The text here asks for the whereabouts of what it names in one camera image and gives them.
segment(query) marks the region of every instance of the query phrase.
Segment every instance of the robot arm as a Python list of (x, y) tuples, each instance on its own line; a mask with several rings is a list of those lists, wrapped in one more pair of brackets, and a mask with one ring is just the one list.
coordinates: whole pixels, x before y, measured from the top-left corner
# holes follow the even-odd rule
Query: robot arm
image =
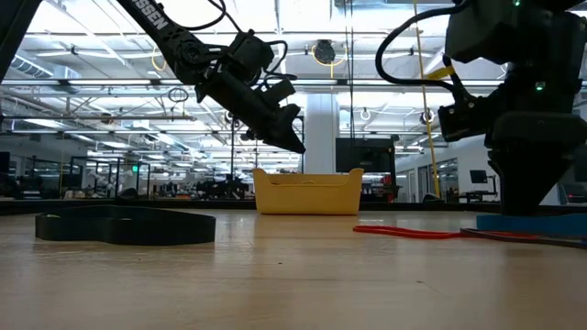
[[(502, 213), (530, 215), (572, 164), (587, 140), (587, 123), (571, 113), (587, 42), (587, 21), (570, 12), (578, 0), (454, 0), (455, 6), (420, 13), (394, 30), (376, 55), (378, 73), (390, 83), (448, 89), (455, 104), (438, 118), (448, 142), (485, 135), (489, 164), (500, 176)], [(508, 63), (499, 87), (484, 97), (452, 83), (400, 79), (382, 66), (385, 48), (415, 22), (450, 15), (444, 64), (485, 58)]]
[[(6, 8), (6, 14), (0, 15), (0, 18), (10, 15), (9, 9), (17, 15), (6, 17), (7, 23), (0, 22), (0, 79), (4, 78), (8, 57), (11, 59), (16, 52), (14, 43), (20, 43), (40, 1), (10, 1), (11, 7)], [(281, 100), (295, 93), (287, 79), (293, 77), (268, 71), (274, 58), (271, 45), (283, 41), (267, 43), (250, 30), (239, 31), (229, 46), (206, 45), (188, 28), (173, 22), (155, 0), (117, 2), (152, 37), (177, 78), (186, 85), (195, 86), (198, 102), (209, 95), (249, 127), (250, 137), (283, 149), (305, 152), (292, 128), (300, 108), (295, 104), (279, 105)], [(223, 10), (223, 17), (226, 15), (224, 0), (218, 0), (218, 3), (220, 5), (215, 6)], [(284, 79), (271, 88), (266, 85), (265, 91), (260, 87), (252, 90), (250, 87), (257, 83), (262, 72)]]

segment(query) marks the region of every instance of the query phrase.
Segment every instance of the red wire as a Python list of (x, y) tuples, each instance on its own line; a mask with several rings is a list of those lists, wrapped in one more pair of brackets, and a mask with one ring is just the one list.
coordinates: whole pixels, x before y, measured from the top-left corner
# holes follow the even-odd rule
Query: red wire
[[(421, 238), (421, 239), (447, 239), (447, 238), (458, 238), (458, 237), (472, 237), (467, 233), (450, 233), (450, 232), (437, 232), (437, 231), (426, 231), (426, 230), (415, 230), (408, 228), (401, 228), (389, 225), (357, 225), (352, 228), (354, 232), (366, 233), (366, 234), (381, 234), (395, 237), (408, 237), (408, 238)], [(534, 235), (523, 235), (513, 234), (505, 232), (483, 232), (499, 237), (513, 237), (513, 238), (530, 238), (535, 239), (538, 236)]]

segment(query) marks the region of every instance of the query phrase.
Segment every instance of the white column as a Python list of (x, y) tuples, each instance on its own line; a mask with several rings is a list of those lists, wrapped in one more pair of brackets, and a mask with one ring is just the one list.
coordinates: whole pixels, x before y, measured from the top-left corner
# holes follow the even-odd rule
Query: white column
[(335, 173), (339, 109), (335, 94), (308, 95), (305, 108), (305, 173)]

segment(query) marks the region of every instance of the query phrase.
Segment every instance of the yellow bin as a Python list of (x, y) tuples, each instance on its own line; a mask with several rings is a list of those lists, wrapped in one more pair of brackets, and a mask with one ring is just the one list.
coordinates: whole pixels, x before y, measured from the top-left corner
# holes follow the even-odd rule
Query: yellow bin
[(264, 215), (356, 215), (363, 169), (349, 174), (267, 174), (253, 170), (257, 210)]

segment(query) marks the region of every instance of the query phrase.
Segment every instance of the blue pad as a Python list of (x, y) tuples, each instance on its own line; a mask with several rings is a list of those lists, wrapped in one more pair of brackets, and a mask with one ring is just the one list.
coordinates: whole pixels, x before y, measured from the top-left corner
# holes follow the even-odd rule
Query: blue pad
[(587, 214), (559, 216), (477, 215), (477, 229), (545, 237), (587, 237)]

